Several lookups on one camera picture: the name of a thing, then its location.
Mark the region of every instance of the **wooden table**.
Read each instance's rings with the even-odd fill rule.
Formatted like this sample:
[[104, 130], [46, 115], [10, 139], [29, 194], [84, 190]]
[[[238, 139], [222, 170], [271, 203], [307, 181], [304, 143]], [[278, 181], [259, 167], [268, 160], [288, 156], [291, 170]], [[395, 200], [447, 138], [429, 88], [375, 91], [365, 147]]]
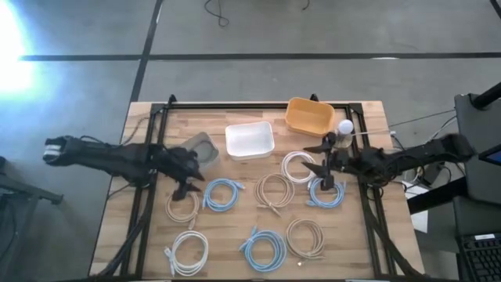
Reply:
[[[133, 103], [129, 109], [125, 124], [124, 138], [129, 136], [140, 118], [147, 117], [151, 103]], [[387, 128], [382, 102], [362, 102], [366, 125], [369, 131]], [[278, 173], [283, 157], [305, 146], [320, 144], [320, 138], [290, 132], [283, 119], [285, 110], [170, 110], [168, 125], [164, 137], [165, 144], [180, 144], [198, 132], [207, 132], [220, 150], [220, 162], [204, 173], [206, 183], [195, 184], [204, 190], [213, 179], [224, 177], [243, 183], [245, 190], [235, 207], [225, 213], [217, 213], [208, 208], [200, 209], [196, 218], [195, 230], [203, 233], [209, 241], [209, 256], [205, 267], [194, 277], [198, 279], [339, 279], [370, 278], [373, 276], [369, 249], [366, 239], [366, 228], [363, 219], [362, 205], [356, 178], [351, 175], [335, 173], [336, 181], [347, 181], [348, 188], [340, 207], [334, 209], [311, 208], [306, 205], [309, 199], [305, 185], [296, 185], [296, 194], [288, 206], [281, 209], [282, 218], [268, 209], [257, 208], [253, 188], [263, 175]], [[336, 113], [337, 122], [345, 118], [342, 111]], [[275, 149], [267, 158], [233, 161], [225, 149], [225, 127], [256, 121], [269, 121], [272, 124]], [[132, 142], [142, 143], [145, 139], [147, 122], [139, 127]], [[369, 136], [371, 146], [392, 148], [388, 134]], [[322, 155], [313, 156], [317, 162]], [[290, 163], [290, 171], [295, 176], [305, 176], [307, 171], [300, 160]], [[111, 183], [110, 191], [125, 184], [123, 179], [116, 178]], [[157, 194], [153, 206], [150, 236], [146, 252], [144, 278], [169, 279], [170, 267], [163, 250], [171, 247], [178, 234], [187, 230], [187, 224], [172, 222], [164, 212], [167, 196], [177, 187], [171, 179], [160, 176], [157, 183]], [[99, 272], [115, 255], [122, 245], [127, 233], [129, 215], [132, 207], [133, 189], [124, 190], [112, 197], [106, 205], [103, 222], [99, 233], [96, 252], [92, 261], [91, 273]], [[274, 201], [280, 198], [283, 188], [278, 183], [266, 186], [267, 197]], [[226, 202], [231, 197], [229, 189], [219, 188], [213, 192], [213, 199]], [[319, 197], [332, 199], [325, 193]], [[412, 266], [423, 272], [420, 252], [416, 242], [413, 225], [407, 208], [405, 195], [398, 184], [390, 184], [384, 188], [384, 211], [391, 239]], [[173, 205], [176, 213], [187, 213], [193, 208], [187, 197], [184, 201]], [[312, 219], [322, 228], [326, 236], [325, 258], [306, 262], [298, 266], [298, 258], [287, 254], [282, 267], [273, 273], [258, 273], [249, 267], [239, 246], [251, 235], [253, 226], [260, 230], [274, 230], [284, 235], [286, 227], [294, 219]], [[294, 242], [303, 250], [312, 244], [311, 234], [307, 229], [299, 228], [294, 233]], [[196, 240], [188, 240], [179, 248], [177, 256], [181, 262], [193, 263], [201, 257], [202, 245]], [[384, 264], [383, 252], [379, 244], [381, 263]], [[269, 244], [257, 242], [254, 257], [259, 262], [271, 259], [272, 249]]]

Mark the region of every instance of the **black metal frame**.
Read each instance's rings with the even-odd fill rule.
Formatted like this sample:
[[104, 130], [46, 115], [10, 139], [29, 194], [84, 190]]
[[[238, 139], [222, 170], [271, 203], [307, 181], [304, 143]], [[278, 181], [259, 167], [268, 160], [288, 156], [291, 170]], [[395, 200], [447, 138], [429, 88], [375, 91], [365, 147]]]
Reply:
[[409, 205], [410, 214], [413, 215], [447, 204], [458, 196], [468, 197], [467, 178], [465, 176], [412, 197], [407, 200], [407, 204]]
[[[150, 122], [148, 124], [148, 129], [146, 132], [146, 140], [145, 143], [149, 144], [151, 143], [152, 136], [153, 136], [153, 128], [155, 124], [155, 120], [157, 115], [161, 112], [161, 121], [160, 121], [160, 130], [158, 133], [158, 143], [163, 143], [164, 140], [164, 134], [165, 134], [165, 129], [167, 126], [167, 119], [168, 119], [168, 111], [169, 110], [202, 110], [202, 109], [211, 109], [211, 110], [217, 110], [217, 109], [286, 109], [287, 108], [287, 102], [282, 102], [282, 103], [174, 103], [176, 102], [177, 99], [175, 96], [171, 96], [168, 103], [162, 104], [162, 103], [154, 103], [152, 104], [152, 107], [150, 109]], [[365, 118], [363, 114], [363, 109], [362, 109], [362, 104], [361, 103], [330, 103], [332, 107], [338, 110], [344, 110], [347, 119], [353, 121], [353, 115], [357, 115], [357, 119], [359, 121], [359, 127], [361, 132], [364, 132], [367, 130], [366, 128], [366, 123], [365, 123]], [[369, 138], [367, 136], [362, 136], [362, 145], [367, 147], [369, 146]], [[353, 149], [354, 154], [357, 154], [359, 145], [356, 139], [353, 139], [353, 143], [351, 145], [351, 148]], [[148, 232], [150, 228], [150, 221], [151, 221], [151, 214], [153, 212], [153, 200], [154, 200], [154, 194], [156, 192], [156, 184], [157, 184], [157, 174], [153, 175], [152, 182], [151, 184], [146, 188], [148, 190], [148, 196], [146, 199], [146, 205], [144, 207], [144, 212], [141, 216], [141, 219], [138, 221], [138, 216], [139, 216], [139, 203], [141, 202], [141, 197], [142, 197], [142, 189], [136, 189], [135, 195], [134, 195], [134, 200], [133, 200], [133, 205], [132, 205], [132, 212], [130, 216], [130, 221], [129, 221], [129, 228], [128, 228], [128, 238], [126, 239], [124, 245], [122, 248], [126, 248], [126, 251], [124, 255], [122, 256], [122, 259], [120, 260], [121, 264], [121, 270], [120, 270], [120, 275], [119, 276], [113, 276], [114, 269], [113, 271], [108, 272], [108, 275], [106, 276], [94, 276], [94, 277], [88, 277], [86, 279], [83, 279], [85, 281], [130, 281], [130, 280], [140, 280], [142, 279], [142, 271], [144, 267], [144, 260], [146, 257], [146, 247], [147, 247], [147, 241], [148, 241]], [[359, 190], [360, 190], [360, 197], [361, 197], [361, 202], [362, 202], [362, 210], [364, 214], [364, 219], [366, 221], [366, 234], [367, 234], [367, 239], [368, 239], [368, 244], [369, 244], [369, 254], [371, 256], [371, 262], [372, 262], [372, 267], [374, 271], [374, 276], [376, 278], [383, 276], [383, 270], [381, 269], [381, 264], [380, 264], [380, 259], [379, 255], [377, 252], [377, 242], [376, 242], [376, 237], [375, 237], [375, 230], [371, 227], [370, 224], [367, 224], [369, 220], [369, 213], [372, 214], [372, 211], [370, 210], [369, 206], [369, 198], [367, 197], [366, 193], [368, 190], [368, 187], [366, 186], [365, 183], [361, 182], [359, 179]], [[376, 205], [376, 210], [377, 210], [377, 219], [379, 221], [379, 225], [381, 229], [385, 232], [387, 235], [387, 223], [386, 219], [384, 216], [384, 209], [383, 209], [383, 203], [381, 201], [380, 195], [379, 195], [379, 190], [373, 190], [373, 195], [374, 195], [374, 203]], [[131, 257], [131, 250], [132, 250], [132, 244], [139, 235], [139, 232], [137, 230], [137, 227], [140, 225], [140, 231], [141, 232], [141, 238], [139, 242], [139, 250], [138, 250], [138, 259], [135, 267], [135, 272], [133, 274], [129, 273], [129, 267], [130, 267], [130, 257]], [[391, 253], [386, 250], [385, 251], [385, 258], [386, 258], [386, 263], [388, 267], [388, 274], [389, 275], [396, 275], [396, 268], [394, 264], [394, 259], [391, 257]]]

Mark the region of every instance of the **orange plastic bin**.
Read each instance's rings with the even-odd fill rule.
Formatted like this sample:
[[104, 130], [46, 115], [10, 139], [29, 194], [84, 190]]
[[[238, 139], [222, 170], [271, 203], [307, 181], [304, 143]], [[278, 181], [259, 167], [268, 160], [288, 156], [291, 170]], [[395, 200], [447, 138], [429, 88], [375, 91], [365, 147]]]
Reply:
[[292, 98], [287, 106], [285, 122], [289, 130], [322, 137], [334, 127], [331, 105], [303, 98]]

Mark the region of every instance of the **black stand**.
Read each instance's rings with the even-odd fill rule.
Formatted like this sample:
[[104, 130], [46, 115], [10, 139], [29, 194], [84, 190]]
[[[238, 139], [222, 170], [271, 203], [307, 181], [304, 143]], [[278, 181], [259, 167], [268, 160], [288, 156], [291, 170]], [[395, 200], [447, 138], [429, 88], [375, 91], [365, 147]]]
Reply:
[[53, 204], [59, 204], [63, 200], [63, 195], [58, 195], [56, 193], [43, 190], [35, 186], [24, 184], [9, 178], [5, 174], [5, 164], [7, 160], [4, 157], [0, 157], [0, 188], [15, 192], [22, 193], [30, 196], [35, 196], [40, 199], [46, 199], [51, 201]]
[[409, 205], [410, 214], [413, 215], [449, 203], [456, 196], [467, 197], [467, 180], [465, 177], [412, 197], [407, 200], [407, 204]]

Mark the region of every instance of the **black cable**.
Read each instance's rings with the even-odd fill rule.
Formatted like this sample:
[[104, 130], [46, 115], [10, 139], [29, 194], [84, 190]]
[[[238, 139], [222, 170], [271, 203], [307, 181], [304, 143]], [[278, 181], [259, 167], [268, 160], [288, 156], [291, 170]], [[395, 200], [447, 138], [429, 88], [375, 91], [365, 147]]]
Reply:
[[118, 146], [125, 146], [125, 145], [127, 145], [129, 142], [131, 142], [131, 141], [132, 141], [132, 138], [134, 138], [135, 134], [137, 133], [137, 131], [138, 131], [138, 129], [139, 129], [139, 126], [142, 124], [142, 122], [143, 122], [143, 121], [148, 120], [148, 119], [150, 119], [150, 117], [142, 117], [142, 118], [140, 118], [140, 119], [138, 120], [138, 122], [135, 124], [134, 129], [132, 129], [132, 133], [131, 133], [131, 135], [130, 135], [130, 136], [129, 136], [129, 137], [128, 137], [128, 138], [127, 138], [124, 142], [122, 142], [122, 143], [121, 143], [120, 145], [118, 145]]
[[458, 164], [458, 163], [454, 163], [454, 164], [456, 165], [457, 169], [460, 170], [460, 172], [463, 174], [463, 176], [467, 175], [466, 172], [464, 172], [463, 168], [461, 168], [460, 164]]
[[393, 126], [397, 126], [397, 125], [404, 125], [406, 123], [410, 123], [410, 122], [413, 122], [413, 121], [420, 121], [422, 119], [425, 119], [425, 118], [431, 118], [431, 117], [434, 117], [434, 116], [438, 116], [440, 114], [447, 114], [447, 113], [450, 113], [452, 111], [454, 111], [456, 109], [452, 109], [452, 110], [445, 110], [443, 112], [440, 112], [440, 113], [436, 113], [436, 114], [429, 114], [427, 116], [424, 116], [424, 117], [418, 117], [418, 118], [414, 118], [412, 120], [409, 120], [409, 121], [403, 121], [403, 122], [398, 122], [396, 124], [393, 124], [393, 125], [389, 125], [388, 127], [393, 127]]
[[402, 150], [405, 150], [405, 147], [402, 145], [402, 142], [400, 142], [400, 140], [398, 140], [397, 136], [392, 135], [391, 138], [393, 138], [397, 142], [397, 144], [400, 146], [400, 148]]
[[96, 137], [92, 137], [92, 136], [80, 136], [80, 140], [84, 140], [84, 139], [89, 139], [89, 140], [92, 140], [92, 141], [96, 141], [97, 143], [106, 144], [103, 141], [97, 139]]
[[425, 186], [426, 188], [429, 188], [429, 189], [430, 189], [430, 187], [428, 187], [426, 184], [424, 184], [424, 183], [422, 183], [422, 182], [420, 182], [420, 181], [418, 181], [418, 183], [413, 184], [413, 185], [411, 185], [411, 186], [409, 186], [409, 187], [408, 187], [406, 184], [404, 184], [402, 181], [392, 180], [392, 182], [393, 182], [393, 183], [398, 183], [398, 184], [402, 185], [402, 186], [404, 187], [404, 193], [411, 193], [411, 192], [409, 192], [408, 190], [409, 190], [409, 189], [411, 189], [411, 188], [414, 188], [414, 187], [416, 187], [416, 186]]
[[[377, 189], [379, 190], [379, 198], [382, 199], [384, 196], [384, 189], [382, 186], [378, 186]], [[374, 198], [369, 197], [369, 189], [366, 190], [366, 198], [369, 201], [375, 201], [376, 200], [376, 195], [374, 195]]]
[[431, 141], [432, 139], [434, 139], [435, 137], [437, 137], [437, 136], [438, 136], [438, 133], [440, 133], [440, 131], [442, 131], [442, 130], [445, 128], [445, 126], [448, 126], [448, 125], [449, 125], [449, 122], [450, 122], [450, 121], [452, 121], [452, 120], [454, 120], [455, 118], [456, 118], [456, 116], [451, 117], [451, 118], [450, 118], [450, 119], [448, 119], [446, 122], [444, 122], [444, 124], [440, 127], [440, 129], [439, 129], [439, 130], [437, 130], [437, 131], [436, 131], [436, 133], [434, 133], [434, 134], [433, 134], [433, 135], [429, 138], [429, 140]]
[[409, 194], [411, 194], [411, 195], [416, 195], [416, 196], [419, 196], [419, 195], [420, 195], [420, 194], [418, 194], [418, 193], [413, 193], [413, 192], [406, 192], [406, 193], [409, 193]]
[[209, 8], [207, 7], [207, 5], [209, 5], [210, 2], [212, 2], [212, 0], [207, 0], [205, 2], [205, 4], [204, 4], [205, 11], [207, 11], [207, 13], [210, 13], [212, 16], [215, 16], [215, 17], [218, 18], [218, 25], [219, 25], [219, 27], [225, 27], [225, 26], [229, 25], [228, 18], [222, 16], [221, 2], [218, 0], [219, 14], [213, 13], [213, 12], [211, 12], [209, 10]]
[[130, 185], [131, 185], [131, 183], [128, 183], [127, 185], [125, 185], [125, 186], [121, 187], [120, 189], [118, 189], [118, 190], [115, 190], [115, 191], [111, 192], [111, 193], [108, 195], [107, 200], [109, 200], [109, 199], [110, 199], [110, 198], [111, 198], [114, 194], [116, 194], [116, 193], [118, 193], [118, 192], [122, 191], [123, 189], [125, 189], [125, 188], [129, 187]]
[[9, 251], [9, 249], [12, 246], [14, 239], [16, 238], [16, 235], [17, 235], [17, 221], [16, 221], [16, 213], [14, 211], [14, 207], [9, 202], [7, 202], [7, 207], [10, 208], [10, 216], [11, 216], [12, 225], [13, 225], [13, 235], [10, 237], [10, 241], [7, 244], [7, 247], [5, 247], [5, 250], [0, 255], [0, 262], [2, 262], [5, 255], [7, 255], [7, 251]]
[[303, 11], [306, 10], [310, 6], [310, 0], [307, 0], [306, 6], [302, 9]]

